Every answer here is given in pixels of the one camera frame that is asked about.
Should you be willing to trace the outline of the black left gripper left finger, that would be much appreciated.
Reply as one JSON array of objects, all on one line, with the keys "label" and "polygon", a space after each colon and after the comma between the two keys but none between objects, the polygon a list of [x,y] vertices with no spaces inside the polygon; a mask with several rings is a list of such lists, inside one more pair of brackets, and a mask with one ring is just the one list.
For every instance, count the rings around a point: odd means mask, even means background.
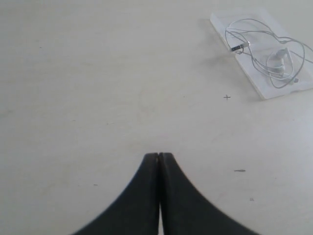
[{"label": "black left gripper left finger", "polygon": [[148,153],[123,192],[76,235],[157,235],[158,154]]}]

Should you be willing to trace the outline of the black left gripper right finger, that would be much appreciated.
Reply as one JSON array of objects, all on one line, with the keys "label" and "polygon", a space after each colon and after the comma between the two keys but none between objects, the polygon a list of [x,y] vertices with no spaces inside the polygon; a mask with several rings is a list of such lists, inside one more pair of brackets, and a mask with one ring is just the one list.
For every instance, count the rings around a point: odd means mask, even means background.
[{"label": "black left gripper right finger", "polygon": [[173,154],[159,154],[159,175],[165,235],[256,234],[210,203],[185,176]]}]

